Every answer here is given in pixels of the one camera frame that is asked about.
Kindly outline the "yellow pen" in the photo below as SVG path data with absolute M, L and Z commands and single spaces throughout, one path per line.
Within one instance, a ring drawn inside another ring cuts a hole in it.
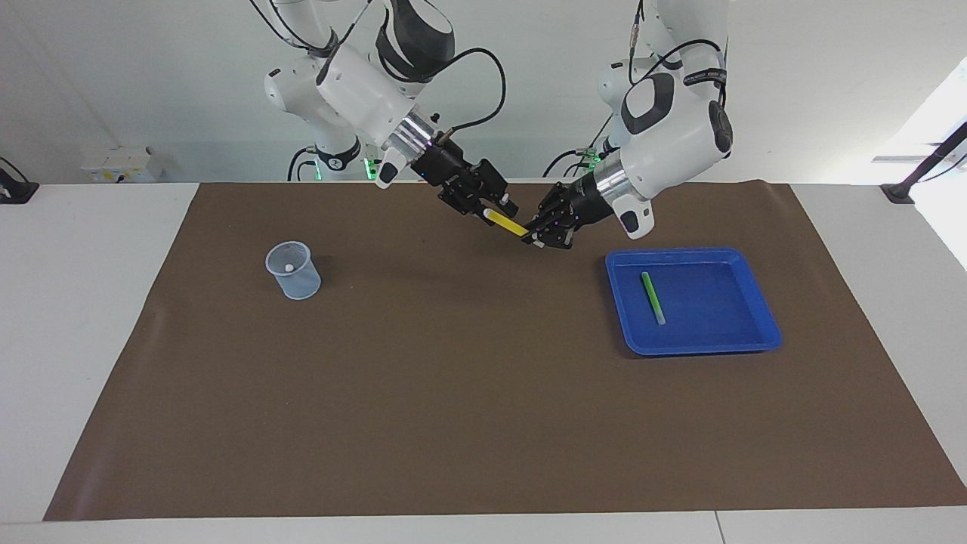
M 514 234 L 518 238 L 523 238 L 528 234 L 528 229 L 522 227 L 520 224 L 515 223 L 515 221 L 508 219 L 500 212 L 494 209 L 486 208 L 483 211 L 484 219 L 491 221 L 491 223 L 496 224 L 496 226 L 503 228 Z

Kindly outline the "green pen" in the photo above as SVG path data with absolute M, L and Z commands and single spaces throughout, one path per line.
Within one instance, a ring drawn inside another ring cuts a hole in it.
M 666 325 L 666 314 L 663 312 L 662 303 L 660 303 L 659 296 L 657 296 L 657 290 L 655 288 L 655 283 L 653 283 L 652 278 L 650 278 L 650 273 L 645 271 L 640 275 L 642 285 L 648 296 L 650 307 L 652 308 L 653 315 L 656 318 L 656 322 L 659 325 Z

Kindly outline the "blue plastic tray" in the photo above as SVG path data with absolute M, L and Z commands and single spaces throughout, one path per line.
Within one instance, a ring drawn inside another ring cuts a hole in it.
M 619 250 L 605 269 L 626 347 L 639 356 L 757 354 L 783 334 L 745 255 L 729 247 Z M 653 315 L 649 272 L 666 325 Z

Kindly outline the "brown table mat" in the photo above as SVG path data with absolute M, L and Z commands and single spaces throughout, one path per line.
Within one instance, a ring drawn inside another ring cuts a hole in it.
M 615 221 L 539 250 L 425 185 L 201 186 L 45 520 L 967 505 L 790 188 L 656 208 L 642 247 L 749 259 L 776 351 L 633 354 Z

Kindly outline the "clear plastic cup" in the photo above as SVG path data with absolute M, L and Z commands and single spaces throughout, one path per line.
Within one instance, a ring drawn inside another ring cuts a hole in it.
M 287 263 L 294 266 L 293 272 L 286 273 Z M 266 255 L 264 265 L 287 299 L 305 300 L 321 289 L 322 278 L 312 261 L 311 250 L 300 241 L 277 244 Z

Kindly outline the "black clamp with long rod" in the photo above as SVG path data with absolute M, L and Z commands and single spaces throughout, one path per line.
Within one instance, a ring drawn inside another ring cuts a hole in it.
M 964 141 L 967 141 L 967 121 L 962 122 L 960 126 L 955 128 L 901 182 L 881 185 L 880 189 L 882 193 L 887 196 L 888 201 L 891 201 L 891 203 L 911 206 L 914 204 L 914 200 L 910 196 L 910 193 L 914 185 L 925 180 L 925 176 L 936 168 L 937 165 L 945 161 L 947 157 L 953 155 L 953 152 Z

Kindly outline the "black table clamp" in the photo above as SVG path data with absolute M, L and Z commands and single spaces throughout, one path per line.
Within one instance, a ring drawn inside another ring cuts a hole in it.
M 9 159 L 0 156 L 0 206 L 21 206 L 38 192 L 39 183 L 31 181 Z

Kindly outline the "white wall box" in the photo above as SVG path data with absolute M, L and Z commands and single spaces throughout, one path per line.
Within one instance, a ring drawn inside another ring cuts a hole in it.
M 148 146 L 89 147 L 80 171 L 91 183 L 152 184 L 162 182 L 165 166 Z

